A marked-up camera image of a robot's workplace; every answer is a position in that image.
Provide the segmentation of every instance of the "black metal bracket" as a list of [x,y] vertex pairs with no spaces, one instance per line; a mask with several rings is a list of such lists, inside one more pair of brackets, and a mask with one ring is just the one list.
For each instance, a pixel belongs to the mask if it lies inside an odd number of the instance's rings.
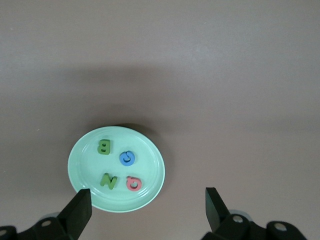
[[82,189],[57,217],[42,219],[20,233],[14,226],[1,226],[0,240],[77,240],[91,215],[90,189]]
[[212,232],[202,240],[307,240],[288,222],[271,221],[263,228],[240,214],[230,214],[214,187],[205,190],[205,212]]

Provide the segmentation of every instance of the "plate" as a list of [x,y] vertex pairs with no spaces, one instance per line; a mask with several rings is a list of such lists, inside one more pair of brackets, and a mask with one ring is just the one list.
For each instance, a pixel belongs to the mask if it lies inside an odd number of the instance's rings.
[[156,145],[126,127],[106,126],[88,132],[68,160],[73,188],[90,189],[92,206],[113,213],[138,210],[160,192],[164,160]]

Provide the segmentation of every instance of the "mint green plate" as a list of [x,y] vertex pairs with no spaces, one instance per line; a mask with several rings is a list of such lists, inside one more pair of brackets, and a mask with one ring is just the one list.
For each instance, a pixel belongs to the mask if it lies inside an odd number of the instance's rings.
[[[100,140],[110,140],[110,154],[98,152]],[[120,162],[120,154],[131,151],[131,166]],[[113,189],[101,186],[105,173],[117,177]],[[98,209],[125,213],[149,204],[160,192],[165,180],[164,160],[143,134],[121,126],[106,126],[88,132],[74,145],[68,160],[68,174],[73,188],[91,190],[92,205]],[[139,178],[141,189],[127,188],[127,177]]]

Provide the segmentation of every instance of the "pink toy letter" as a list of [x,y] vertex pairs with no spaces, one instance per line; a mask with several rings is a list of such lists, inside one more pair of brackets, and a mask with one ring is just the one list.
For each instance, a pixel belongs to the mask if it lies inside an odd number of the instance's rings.
[[139,191],[142,187],[142,183],[141,180],[139,178],[136,177],[131,177],[128,176],[126,178],[126,187],[130,190],[130,191]]

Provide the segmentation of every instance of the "gray surface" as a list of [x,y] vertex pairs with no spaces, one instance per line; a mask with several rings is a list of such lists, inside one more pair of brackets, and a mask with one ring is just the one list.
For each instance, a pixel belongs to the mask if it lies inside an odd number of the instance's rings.
[[205,187],[319,239],[319,26],[318,0],[1,0],[0,225],[60,211],[75,142],[126,124],[159,147],[164,187],[94,209],[81,240],[198,240]]

